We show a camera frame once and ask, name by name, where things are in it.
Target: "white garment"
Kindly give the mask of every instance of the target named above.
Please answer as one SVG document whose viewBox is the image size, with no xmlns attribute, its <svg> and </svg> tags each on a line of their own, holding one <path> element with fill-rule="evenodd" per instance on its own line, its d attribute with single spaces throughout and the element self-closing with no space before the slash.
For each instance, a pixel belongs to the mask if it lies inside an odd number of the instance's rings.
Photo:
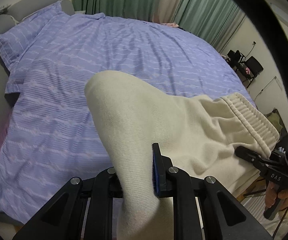
<svg viewBox="0 0 288 240">
<path fill-rule="evenodd" d="M 190 176 L 212 175 L 230 192 L 257 170 L 234 156 L 244 146 L 268 158 L 279 134 L 241 94 L 169 96 L 126 73 L 103 71 L 85 86 L 95 127 L 124 192 L 117 239 L 172 239 L 172 200 L 152 185 L 152 143 Z"/>
</svg>

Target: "ribbed hem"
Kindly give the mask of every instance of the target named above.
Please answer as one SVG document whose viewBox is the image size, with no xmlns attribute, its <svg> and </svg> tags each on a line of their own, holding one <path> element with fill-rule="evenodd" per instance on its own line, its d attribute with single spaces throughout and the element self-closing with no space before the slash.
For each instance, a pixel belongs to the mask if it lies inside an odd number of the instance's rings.
<svg viewBox="0 0 288 240">
<path fill-rule="evenodd" d="M 266 158 L 269 158 L 280 137 L 275 127 L 240 93 L 222 99 L 261 146 Z"/>
</svg>

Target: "silver bolt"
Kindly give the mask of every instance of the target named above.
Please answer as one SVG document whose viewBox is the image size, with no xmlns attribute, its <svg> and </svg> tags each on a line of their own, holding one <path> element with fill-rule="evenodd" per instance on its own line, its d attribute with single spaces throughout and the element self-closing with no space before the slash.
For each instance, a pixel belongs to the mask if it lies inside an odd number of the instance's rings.
<svg viewBox="0 0 288 240">
<path fill-rule="evenodd" d="M 215 179 L 213 176 L 208 176 L 208 177 L 206 177 L 206 181 L 207 181 L 208 183 L 213 184 L 213 183 L 216 182 L 216 179 Z"/>
<path fill-rule="evenodd" d="M 80 179 L 75 177 L 75 178 L 71 178 L 71 184 L 76 185 L 80 183 Z"/>
<path fill-rule="evenodd" d="M 115 169 L 114 169 L 113 167 L 111 167 L 111 168 L 109 168 L 109 169 L 107 170 L 107 172 L 108 172 L 109 174 L 114 174 L 114 173 L 115 173 Z"/>
<path fill-rule="evenodd" d="M 170 173 L 178 173 L 178 172 L 179 172 L 179 169 L 176 168 L 176 167 L 170 167 L 170 168 L 168 169 L 168 171 L 169 171 Z"/>
</svg>

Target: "bed sheet wrinkle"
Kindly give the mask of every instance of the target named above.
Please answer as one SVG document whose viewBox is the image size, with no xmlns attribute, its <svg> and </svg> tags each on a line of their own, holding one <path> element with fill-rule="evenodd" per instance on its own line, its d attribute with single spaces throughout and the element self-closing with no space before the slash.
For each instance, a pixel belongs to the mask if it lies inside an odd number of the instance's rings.
<svg viewBox="0 0 288 240">
<path fill-rule="evenodd" d="M 103 13 L 51 12 L 47 25 L 31 20 L 34 28 L 26 28 L 43 31 L 23 43 L 15 77 L 24 81 L 0 151 L 0 210 L 23 223 L 71 177 L 88 179 L 111 166 L 84 96 L 95 73 L 130 73 L 169 95 L 240 92 L 252 101 L 215 49 L 190 33 Z"/>
</svg>

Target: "blue bedspread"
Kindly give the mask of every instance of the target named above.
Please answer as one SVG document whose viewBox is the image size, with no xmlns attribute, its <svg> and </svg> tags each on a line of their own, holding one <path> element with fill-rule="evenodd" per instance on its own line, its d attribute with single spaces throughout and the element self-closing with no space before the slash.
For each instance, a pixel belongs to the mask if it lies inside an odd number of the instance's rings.
<svg viewBox="0 0 288 240">
<path fill-rule="evenodd" d="M 6 92 L 21 93 L 0 151 L 0 210 L 23 223 L 71 177 L 111 166 L 84 97 L 94 73 L 130 73 L 169 95 L 252 101 L 204 40 L 103 13 L 68 16 L 59 2 L 0 35 L 0 55 L 11 71 Z"/>
</svg>

